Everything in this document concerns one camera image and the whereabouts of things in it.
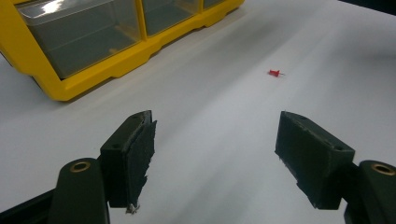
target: white table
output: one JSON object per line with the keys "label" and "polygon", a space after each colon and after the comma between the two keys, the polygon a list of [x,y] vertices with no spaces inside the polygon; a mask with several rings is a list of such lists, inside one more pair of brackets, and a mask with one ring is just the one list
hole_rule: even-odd
{"label": "white table", "polygon": [[[335,0],[247,0],[125,77],[51,101],[0,59],[0,211],[99,156],[130,115],[151,109],[156,153],[141,208],[111,223],[344,223],[314,209],[274,153],[280,111],[309,117],[396,165],[396,17]],[[269,69],[286,75],[272,77]]]}

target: red push pin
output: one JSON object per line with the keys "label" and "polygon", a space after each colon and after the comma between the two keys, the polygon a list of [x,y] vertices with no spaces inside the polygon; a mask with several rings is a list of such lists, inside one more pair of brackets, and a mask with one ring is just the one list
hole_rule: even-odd
{"label": "red push pin", "polygon": [[285,76],[285,74],[280,73],[279,70],[277,70],[277,71],[276,71],[276,70],[270,70],[270,71],[268,72],[268,74],[271,75],[271,76],[274,76],[274,77],[279,77],[279,75]]}

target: thumbtack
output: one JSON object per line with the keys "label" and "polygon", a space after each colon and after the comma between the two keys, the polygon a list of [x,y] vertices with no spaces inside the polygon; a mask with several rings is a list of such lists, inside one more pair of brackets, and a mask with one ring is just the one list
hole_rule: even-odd
{"label": "thumbtack", "polygon": [[285,76],[285,74],[280,73],[279,70],[277,70],[277,71],[276,71],[276,70],[270,70],[270,71],[268,72],[268,74],[271,75],[271,76],[274,76],[274,77],[279,77],[279,75]]}

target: yellow plastic frame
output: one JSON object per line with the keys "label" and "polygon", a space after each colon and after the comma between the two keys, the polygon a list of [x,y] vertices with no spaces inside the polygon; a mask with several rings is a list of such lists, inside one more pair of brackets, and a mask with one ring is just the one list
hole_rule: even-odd
{"label": "yellow plastic frame", "polygon": [[60,80],[14,5],[26,0],[0,0],[0,51],[19,72],[32,76],[53,100],[67,101],[110,77],[122,77],[146,63],[162,46],[191,30],[211,26],[245,0],[225,0],[204,10],[200,1],[198,13],[157,35],[147,36],[143,0],[136,0],[141,41],[71,77]]}

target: yellow storage organizer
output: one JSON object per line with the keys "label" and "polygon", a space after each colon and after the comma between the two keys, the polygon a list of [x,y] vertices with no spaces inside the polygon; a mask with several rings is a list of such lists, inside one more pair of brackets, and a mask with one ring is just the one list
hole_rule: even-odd
{"label": "yellow storage organizer", "polygon": [[0,50],[52,99],[122,77],[244,0],[1,0]]}

